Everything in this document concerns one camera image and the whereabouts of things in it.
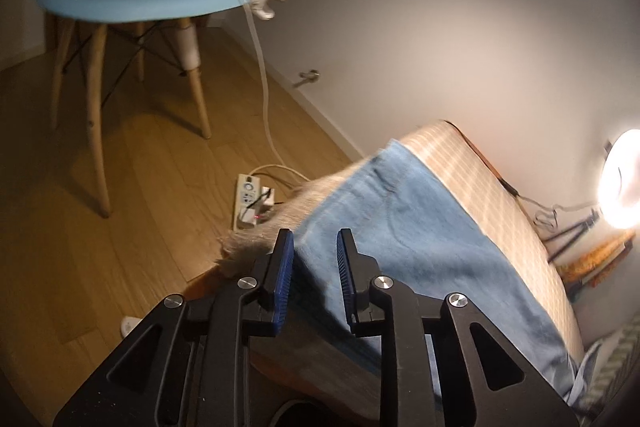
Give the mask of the blue denim pants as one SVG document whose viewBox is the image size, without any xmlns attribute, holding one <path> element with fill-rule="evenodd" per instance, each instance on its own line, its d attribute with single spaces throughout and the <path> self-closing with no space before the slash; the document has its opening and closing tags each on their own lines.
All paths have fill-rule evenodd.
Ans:
<svg viewBox="0 0 640 427">
<path fill-rule="evenodd" d="M 345 319 L 336 239 L 352 231 L 360 253 L 415 293 L 469 297 L 565 400 L 584 380 L 559 329 L 508 258 L 423 162 L 392 141 L 357 168 L 294 232 L 291 307 L 371 373 L 380 342 L 356 339 Z"/>
</svg>

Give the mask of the white power strip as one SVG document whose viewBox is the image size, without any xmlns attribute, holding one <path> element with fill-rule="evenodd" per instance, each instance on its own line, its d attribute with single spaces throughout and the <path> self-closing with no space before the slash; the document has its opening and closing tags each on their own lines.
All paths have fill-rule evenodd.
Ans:
<svg viewBox="0 0 640 427">
<path fill-rule="evenodd" d="M 276 191 L 265 186 L 258 176 L 240 173 L 236 181 L 232 228 L 234 231 L 255 228 L 274 206 Z"/>
</svg>

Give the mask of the checkered beige bed blanket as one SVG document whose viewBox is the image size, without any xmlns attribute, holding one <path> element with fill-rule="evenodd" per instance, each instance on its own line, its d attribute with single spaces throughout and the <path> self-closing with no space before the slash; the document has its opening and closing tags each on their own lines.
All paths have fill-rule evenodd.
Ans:
<svg viewBox="0 0 640 427">
<path fill-rule="evenodd" d="M 547 251 L 526 214 L 485 165 L 463 134 L 449 122 L 431 124 L 397 140 L 431 170 L 541 298 L 570 356 L 584 356 L 582 338 L 558 272 L 547 262 Z M 347 168 L 307 183 L 288 202 L 269 213 L 265 222 L 235 232 L 224 241 L 221 270 L 244 275 L 254 261 L 271 248 L 281 229 L 294 233 L 357 168 L 374 155 Z M 352 361 L 319 326 L 298 312 L 286 322 L 276 341 L 255 343 L 259 369 L 288 385 L 326 398 L 356 415 L 376 421 L 380 406 L 380 370 L 371 373 Z"/>
</svg>

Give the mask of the metal door stopper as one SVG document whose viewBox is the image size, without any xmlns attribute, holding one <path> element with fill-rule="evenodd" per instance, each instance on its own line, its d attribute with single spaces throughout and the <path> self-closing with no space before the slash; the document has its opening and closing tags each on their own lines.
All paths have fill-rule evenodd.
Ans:
<svg viewBox="0 0 640 427">
<path fill-rule="evenodd" d="M 305 86 L 305 84 L 315 83 L 320 78 L 320 72 L 317 69 L 309 69 L 307 72 L 300 72 L 298 74 L 298 80 L 292 84 L 294 89 L 299 89 Z"/>
</svg>

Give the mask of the orange patterned cloth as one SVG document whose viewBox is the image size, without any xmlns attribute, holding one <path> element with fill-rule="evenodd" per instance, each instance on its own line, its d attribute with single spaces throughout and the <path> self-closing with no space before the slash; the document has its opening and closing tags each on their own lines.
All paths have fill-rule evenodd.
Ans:
<svg viewBox="0 0 640 427">
<path fill-rule="evenodd" d="M 624 259 L 634 246 L 635 237 L 634 230 L 617 232 L 589 253 L 583 254 L 567 265 L 560 265 L 558 272 L 567 295 L 578 293 L 593 279 L 600 277 L 602 272 L 610 272 L 608 267 Z"/>
</svg>

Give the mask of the green white striped pillow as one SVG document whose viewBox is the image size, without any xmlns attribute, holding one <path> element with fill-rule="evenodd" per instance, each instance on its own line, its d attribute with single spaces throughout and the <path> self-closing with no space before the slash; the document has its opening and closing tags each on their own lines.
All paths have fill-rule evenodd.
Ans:
<svg viewBox="0 0 640 427">
<path fill-rule="evenodd" d="M 587 387 L 576 402 L 580 425 L 590 426 L 596 420 L 622 390 L 638 360 L 638 317 L 592 346 L 585 369 Z"/>
</svg>

